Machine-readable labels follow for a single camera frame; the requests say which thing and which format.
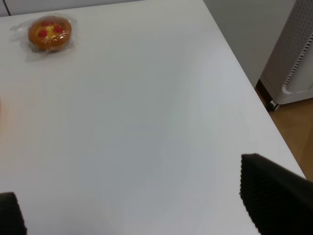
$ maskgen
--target white air purifier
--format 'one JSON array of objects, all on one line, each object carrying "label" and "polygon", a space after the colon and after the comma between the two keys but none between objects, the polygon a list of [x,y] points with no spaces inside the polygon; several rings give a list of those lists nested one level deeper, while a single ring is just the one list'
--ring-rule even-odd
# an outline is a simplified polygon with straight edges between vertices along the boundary
[{"label": "white air purifier", "polygon": [[270,110],[313,97],[313,0],[298,0],[260,78]]}]

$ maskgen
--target red topping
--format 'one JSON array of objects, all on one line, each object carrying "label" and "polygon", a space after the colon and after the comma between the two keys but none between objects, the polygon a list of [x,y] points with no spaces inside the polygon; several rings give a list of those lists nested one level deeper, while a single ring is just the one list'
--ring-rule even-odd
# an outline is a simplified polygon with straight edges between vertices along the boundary
[{"label": "red topping", "polygon": [[51,26],[51,25],[53,25],[54,24],[54,22],[53,21],[43,21],[42,22],[42,26]]},{"label": "red topping", "polygon": [[59,25],[56,25],[53,27],[53,32],[56,32],[56,33],[62,33],[63,32],[63,28]]},{"label": "red topping", "polygon": [[38,33],[38,37],[41,37],[41,38],[45,38],[46,36],[48,36],[48,31],[47,30],[40,30],[39,33]]}]

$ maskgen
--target pastry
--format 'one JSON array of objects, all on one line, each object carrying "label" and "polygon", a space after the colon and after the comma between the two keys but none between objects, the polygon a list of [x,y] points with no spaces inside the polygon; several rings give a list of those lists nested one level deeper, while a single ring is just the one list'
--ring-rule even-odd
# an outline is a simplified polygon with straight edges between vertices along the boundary
[{"label": "pastry", "polygon": [[67,19],[49,16],[33,23],[28,38],[41,50],[61,50],[70,39],[72,27]]}]

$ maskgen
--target caster wheel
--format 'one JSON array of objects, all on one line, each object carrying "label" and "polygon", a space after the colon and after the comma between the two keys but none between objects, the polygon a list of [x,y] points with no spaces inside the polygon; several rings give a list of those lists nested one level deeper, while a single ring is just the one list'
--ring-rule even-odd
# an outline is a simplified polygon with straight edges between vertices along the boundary
[{"label": "caster wheel", "polygon": [[275,112],[279,108],[279,104],[276,104],[273,100],[267,105],[266,110],[269,112]]}]

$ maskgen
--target plastic wrapper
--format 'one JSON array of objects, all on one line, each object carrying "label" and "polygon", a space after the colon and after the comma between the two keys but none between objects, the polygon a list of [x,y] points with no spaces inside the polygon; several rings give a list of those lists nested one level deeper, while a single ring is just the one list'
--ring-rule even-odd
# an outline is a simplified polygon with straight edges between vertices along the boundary
[{"label": "plastic wrapper", "polygon": [[51,14],[11,28],[12,41],[19,41],[28,59],[42,58],[74,46],[77,20],[69,15]]}]

